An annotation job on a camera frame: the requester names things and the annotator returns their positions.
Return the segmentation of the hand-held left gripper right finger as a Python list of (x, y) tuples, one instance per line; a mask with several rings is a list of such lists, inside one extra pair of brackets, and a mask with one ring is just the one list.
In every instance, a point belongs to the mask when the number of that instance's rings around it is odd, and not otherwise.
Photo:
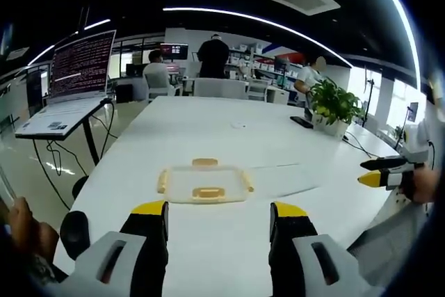
[(292, 204), (270, 204), (269, 266), (273, 296), (381, 295), (361, 276), (358, 261)]

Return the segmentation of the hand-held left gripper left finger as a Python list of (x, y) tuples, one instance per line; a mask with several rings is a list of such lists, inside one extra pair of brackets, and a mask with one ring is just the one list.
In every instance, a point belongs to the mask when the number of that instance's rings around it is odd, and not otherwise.
[(65, 249), (74, 270), (66, 296), (161, 296), (168, 264), (168, 207), (165, 200), (134, 208), (120, 231), (91, 243), (86, 215), (67, 215)]

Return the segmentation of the person's right hand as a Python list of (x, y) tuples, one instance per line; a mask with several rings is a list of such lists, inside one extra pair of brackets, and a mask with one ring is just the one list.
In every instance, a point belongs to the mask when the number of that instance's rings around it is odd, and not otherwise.
[(440, 170), (433, 170), (429, 166), (415, 169), (411, 185), (403, 189), (404, 195), (418, 204), (434, 202), (440, 174)]

